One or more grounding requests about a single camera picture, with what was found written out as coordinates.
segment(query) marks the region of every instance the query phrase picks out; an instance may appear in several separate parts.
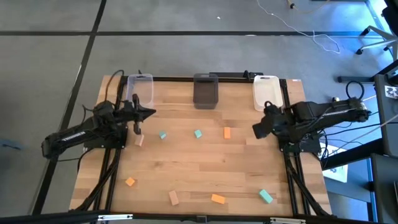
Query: gray concrete floor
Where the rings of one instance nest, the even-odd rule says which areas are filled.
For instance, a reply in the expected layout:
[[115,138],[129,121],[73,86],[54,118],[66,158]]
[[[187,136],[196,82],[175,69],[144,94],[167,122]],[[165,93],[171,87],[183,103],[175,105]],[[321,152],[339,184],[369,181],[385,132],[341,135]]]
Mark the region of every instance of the gray concrete floor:
[[[362,31],[374,25],[363,2],[331,2],[305,15],[290,10],[285,1],[260,2],[298,30]],[[99,4],[99,0],[1,1],[0,30],[90,30]],[[301,10],[320,4],[296,1]],[[256,0],[108,1],[99,29],[290,30],[259,9]],[[361,45],[380,41],[378,38],[334,39],[340,45],[340,54],[323,51],[307,37],[97,37],[70,125],[81,121],[81,104],[91,107],[95,103],[103,75],[117,69],[181,76],[200,72],[264,72],[279,78],[301,79],[307,100],[325,102],[333,96],[346,98],[345,85],[335,82],[336,76],[371,76],[392,62],[389,52],[382,48],[354,54]],[[0,96],[4,105],[0,112],[0,137],[25,146],[21,151],[0,148],[0,217],[29,213],[44,171],[40,143],[58,128],[87,40],[0,37]],[[326,38],[319,42],[327,48],[335,47]],[[352,91],[359,93],[355,87]],[[371,95],[374,89],[366,85],[365,97]],[[375,99],[367,101],[366,106],[377,111]],[[367,124],[376,122],[374,116]],[[362,132],[337,137],[351,140]],[[365,143],[376,137],[367,136],[360,141]],[[80,154],[81,147],[74,147],[62,159]],[[44,212],[68,209],[75,177],[76,162],[59,163]]]

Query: chair wheel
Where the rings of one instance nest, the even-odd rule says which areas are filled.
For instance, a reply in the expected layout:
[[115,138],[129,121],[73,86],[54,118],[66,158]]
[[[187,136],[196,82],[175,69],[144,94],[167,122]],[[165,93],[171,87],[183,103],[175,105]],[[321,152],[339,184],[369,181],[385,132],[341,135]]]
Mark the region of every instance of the chair wheel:
[[371,30],[369,28],[366,28],[365,30],[362,31],[360,35],[366,35],[370,32]]

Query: orange block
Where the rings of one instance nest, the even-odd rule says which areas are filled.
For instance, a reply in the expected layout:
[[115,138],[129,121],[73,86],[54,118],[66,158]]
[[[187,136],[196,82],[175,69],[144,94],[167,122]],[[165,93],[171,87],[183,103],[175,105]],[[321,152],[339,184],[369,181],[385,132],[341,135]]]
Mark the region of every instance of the orange block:
[[133,178],[131,178],[131,177],[129,177],[127,180],[126,180],[126,184],[128,185],[128,186],[132,186],[133,184],[135,183],[135,180],[133,179]]
[[225,203],[225,198],[223,196],[219,196],[219,195],[216,195],[216,194],[212,194],[211,195],[211,200],[214,201],[214,202],[223,204],[223,205]]
[[175,192],[175,190],[169,192],[169,197],[172,201],[172,205],[178,205],[178,203],[180,203],[178,201],[177,193]]
[[230,127],[224,128],[224,138],[231,139],[231,128]]
[[139,134],[136,137],[136,141],[135,141],[135,145],[141,147],[142,146],[142,142],[144,141],[144,135],[143,134]]

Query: small block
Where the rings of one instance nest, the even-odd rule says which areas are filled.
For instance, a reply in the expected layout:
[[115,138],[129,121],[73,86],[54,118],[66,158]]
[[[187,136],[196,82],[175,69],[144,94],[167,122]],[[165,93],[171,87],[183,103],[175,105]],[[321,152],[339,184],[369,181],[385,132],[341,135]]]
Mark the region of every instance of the small block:
[[196,130],[196,131],[195,131],[195,136],[196,136],[197,138],[200,138],[200,137],[201,137],[201,131],[200,131],[200,130]]
[[231,128],[230,127],[224,128],[224,138],[231,139]]
[[214,201],[214,202],[223,204],[223,205],[225,203],[225,198],[223,196],[219,196],[219,195],[216,195],[216,194],[212,194],[211,195],[211,200]]
[[177,193],[175,192],[175,190],[169,192],[169,197],[172,202],[172,205],[178,205],[178,203],[180,203],[178,201]]
[[128,186],[132,186],[133,184],[135,183],[135,180],[133,179],[133,178],[131,178],[131,177],[129,177],[127,180],[126,180],[126,184],[128,185]]
[[159,136],[160,136],[161,139],[166,138],[166,133],[164,131],[161,131],[159,133]]
[[264,199],[267,203],[271,203],[272,202],[272,197],[271,195],[269,195],[266,190],[262,189],[259,192],[260,196],[262,197],[262,199]]
[[142,146],[142,142],[144,141],[144,135],[143,134],[139,134],[136,137],[136,141],[135,141],[135,145],[141,147]]

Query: wooden tabletop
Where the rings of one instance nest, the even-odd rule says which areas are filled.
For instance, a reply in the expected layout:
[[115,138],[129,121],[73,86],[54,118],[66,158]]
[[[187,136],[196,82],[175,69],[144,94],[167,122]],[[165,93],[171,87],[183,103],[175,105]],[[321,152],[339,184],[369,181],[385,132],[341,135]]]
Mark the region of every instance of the wooden tabletop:
[[[98,102],[103,101],[105,76]],[[116,99],[119,79],[109,86],[109,100]],[[287,80],[290,103],[304,101],[300,80]],[[163,214],[291,216],[289,187],[277,138],[256,139],[252,125],[264,116],[254,109],[251,83],[219,83],[219,102],[214,110],[193,106],[193,83],[154,82],[156,114],[144,121],[142,147],[129,123],[126,148],[121,153],[111,211]],[[224,139],[223,128],[231,128]],[[197,139],[194,130],[203,136]],[[167,137],[161,139],[159,132]],[[70,208],[76,208],[98,182],[104,149],[95,149],[82,160]],[[314,198],[331,212],[322,169],[311,154],[301,153],[305,183]],[[132,177],[132,187],[125,181]],[[297,186],[299,211],[302,199]],[[104,188],[101,208],[107,193]],[[266,204],[259,196],[265,189],[274,199]],[[179,204],[172,206],[175,190]],[[226,197],[225,204],[211,195]]]

